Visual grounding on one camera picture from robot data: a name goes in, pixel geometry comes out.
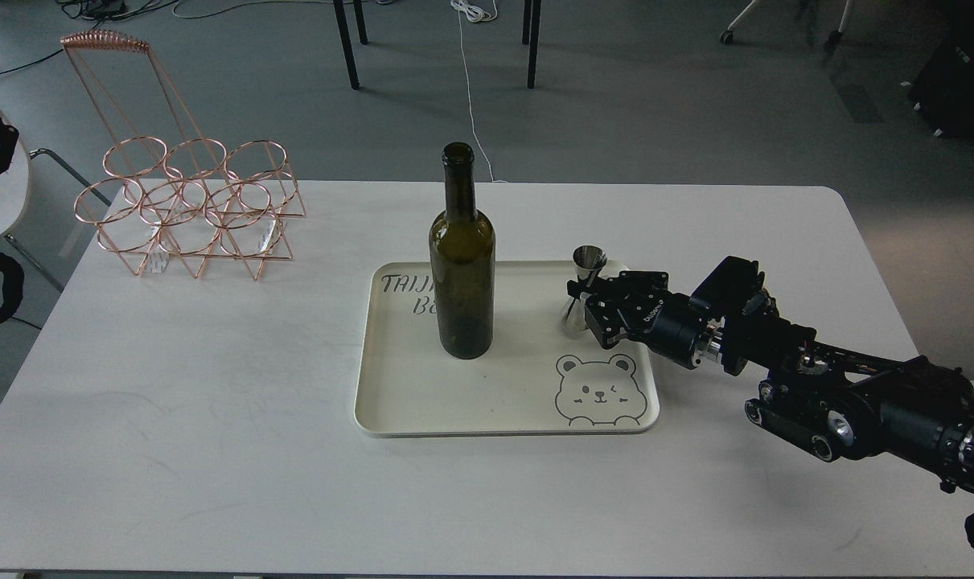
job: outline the bear drawing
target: bear drawing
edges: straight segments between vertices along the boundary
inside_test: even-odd
[[[608,362],[583,362],[575,355],[557,359],[561,374],[554,407],[569,425],[585,418],[592,425],[614,425],[620,418],[640,424],[647,410],[647,396],[633,377],[636,363],[625,353]]]

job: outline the chair leg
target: chair leg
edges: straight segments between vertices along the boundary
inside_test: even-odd
[[[361,7],[361,0],[354,0],[355,22],[358,23],[358,40],[362,44],[368,44],[368,34],[365,34],[365,12]]]
[[[844,34],[844,28],[848,26],[848,18],[851,18],[851,3],[854,0],[848,0],[844,3],[844,13],[840,15],[840,26],[836,27],[837,32]]]
[[[758,0],[751,0],[750,2],[748,2],[747,6],[744,6],[744,10],[741,10],[741,14],[737,14],[737,18],[734,18],[733,22],[729,23],[729,26],[727,26],[726,29],[722,32],[722,35],[719,36],[719,43],[733,44],[734,28],[737,28],[737,25],[739,25],[742,19],[744,19],[744,16],[747,16],[749,12],[754,10],[756,5],[758,5]]]
[[[530,68],[526,74],[526,88],[534,88],[537,84],[537,44],[540,40],[540,3],[533,0],[533,11],[530,15]]]
[[[347,15],[343,12],[343,0],[333,0],[333,10],[336,12],[336,28],[340,30],[340,45],[343,47],[343,61],[347,63],[347,77],[351,80],[351,88],[357,91],[358,70],[355,69],[355,55],[351,50],[351,33],[347,32]]]
[[[46,154],[47,157],[53,158],[54,162],[57,162],[57,164],[61,165],[61,168],[63,168],[65,172],[67,172],[69,175],[74,177],[74,179],[79,181],[79,183],[83,183],[83,187],[88,188],[91,191],[91,193],[93,193],[94,197],[100,199],[100,201],[104,203],[104,205],[111,207],[111,201],[107,197],[102,195],[100,191],[96,190],[96,188],[93,188],[93,185],[89,181],[87,181],[85,177],[79,175],[79,171],[72,169],[72,165],[68,165],[68,163],[65,162],[63,158],[61,158],[61,155],[54,153],[53,150],[49,150],[49,148],[37,148],[37,150],[31,150],[30,158],[37,158],[41,154]]]
[[[10,233],[6,233],[4,234],[4,241],[7,241],[8,245],[14,247],[15,252],[21,253],[21,256],[25,257],[26,261],[28,261],[28,263],[30,263],[30,265],[39,272],[39,275],[42,275],[44,279],[50,282],[50,285],[53,285],[59,292],[64,292],[64,283],[61,283],[56,277],[51,275],[49,271],[45,270],[45,268],[39,264],[39,261],[36,261],[35,258],[26,251],[23,245],[19,243],[17,239],[15,239],[15,236],[11,235]]]
[[[530,43],[530,1],[523,0],[523,44]]]

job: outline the jigger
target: jigger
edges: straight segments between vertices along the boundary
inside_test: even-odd
[[[585,287],[590,287],[590,283],[597,279],[607,263],[608,256],[605,256],[600,247],[580,245],[572,253],[572,264],[576,270],[576,278]],[[570,297],[565,308],[561,309],[561,327],[570,336],[585,332],[586,312],[583,310],[582,296]]]

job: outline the dark green glass bottle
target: dark green glass bottle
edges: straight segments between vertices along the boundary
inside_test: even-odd
[[[494,338],[494,226],[476,210],[472,147],[443,147],[446,209],[429,230],[429,261],[440,344],[473,359]]]

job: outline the tray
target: tray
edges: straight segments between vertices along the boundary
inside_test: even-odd
[[[609,261],[603,276],[626,269]],[[443,351],[428,263],[372,275],[355,420],[374,436],[640,433],[659,416],[647,348],[604,351],[561,329],[570,261],[498,261],[494,342],[477,359]]]

